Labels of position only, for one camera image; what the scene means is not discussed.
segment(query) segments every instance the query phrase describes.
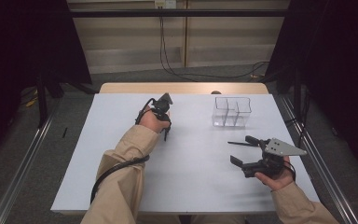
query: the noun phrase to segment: white tabletop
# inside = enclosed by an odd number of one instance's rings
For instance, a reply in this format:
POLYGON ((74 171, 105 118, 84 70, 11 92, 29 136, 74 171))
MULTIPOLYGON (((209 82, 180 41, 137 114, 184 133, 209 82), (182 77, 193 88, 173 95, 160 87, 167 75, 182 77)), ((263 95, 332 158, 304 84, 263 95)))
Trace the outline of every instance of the white tabletop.
MULTIPOLYGON (((51 210, 63 214, 85 213, 103 152, 114 148, 148 99, 160 94, 97 94, 79 137, 62 185, 51 210)), ((204 214, 275 211, 267 186, 245 178, 230 163, 233 155, 243 162, 261 159, 261 149, 229 145, 244 142, 245 135, 278 138, 293 144, 272 95, 171 94, 172 128, 161 136, 145 166, 143 213, 204 214), (251 99, 252 115, 244 128, 214 127, 216 96, 251 99)), ((299 157, 291 157, 297 184, 319 202, 299 157)))

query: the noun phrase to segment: person's right arm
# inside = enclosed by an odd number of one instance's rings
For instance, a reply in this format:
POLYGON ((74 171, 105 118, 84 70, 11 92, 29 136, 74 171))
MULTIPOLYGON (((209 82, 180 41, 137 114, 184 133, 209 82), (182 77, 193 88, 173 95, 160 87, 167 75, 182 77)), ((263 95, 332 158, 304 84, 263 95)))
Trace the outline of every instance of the person's right arm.
POLYGON ((256 173, 255 177, 272 189, 272 200, 283 223, 338 223, 321 203, 308 199, 294 182, 289 170, 283 169, 282 173, 273 179, 261 173, 256 173))

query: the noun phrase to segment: transparent organizer box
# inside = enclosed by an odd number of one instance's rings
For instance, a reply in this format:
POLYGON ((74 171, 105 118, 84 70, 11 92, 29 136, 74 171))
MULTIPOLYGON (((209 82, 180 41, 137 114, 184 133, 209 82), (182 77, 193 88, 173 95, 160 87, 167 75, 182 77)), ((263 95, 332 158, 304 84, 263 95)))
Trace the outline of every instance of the transparent organizer box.
POLYGON ((244 127, 251 113, 251 99, 247 97, 216 97, 213 126, 244 127))

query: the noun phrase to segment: beige jacket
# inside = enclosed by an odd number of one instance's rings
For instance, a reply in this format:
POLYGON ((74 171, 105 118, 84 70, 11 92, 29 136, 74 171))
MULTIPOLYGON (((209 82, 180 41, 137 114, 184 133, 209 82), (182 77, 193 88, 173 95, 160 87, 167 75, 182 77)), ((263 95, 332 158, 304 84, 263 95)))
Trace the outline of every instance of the beige jacket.
MULTIPOLYGON (((97 178, 119 162, 148 155, 158 136, 144 126, 132 126, 115 150, 104 152, 97 178)), ((144 168, 144 164, 138 164, 108 176, 99 187, 82 223, 136 223, 144 187, 144 168)), ((311 202, 295 183, 271 194, 283 223, 337 223, 321 203, 311 202)))

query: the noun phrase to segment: forearm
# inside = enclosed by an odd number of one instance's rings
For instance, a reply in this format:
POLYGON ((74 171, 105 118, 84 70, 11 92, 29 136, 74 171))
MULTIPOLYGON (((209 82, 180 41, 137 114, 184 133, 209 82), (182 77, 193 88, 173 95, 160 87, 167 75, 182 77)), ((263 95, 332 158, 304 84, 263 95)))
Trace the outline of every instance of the forearm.
POLYGON ((338 223, 321 203, 311 202, 294 182, 271 194, 278 217, 285 224, 338 223))
MULTIPOLYGON (((107 150, 97 178, 114 165, 148 155, 158 141, 158 134, 135 125, 121 138, 115 150, 107 150)), ((84 216, 82 223, 135 223, 144 184, 144 166, 137 164, 109 175, 84 216)))

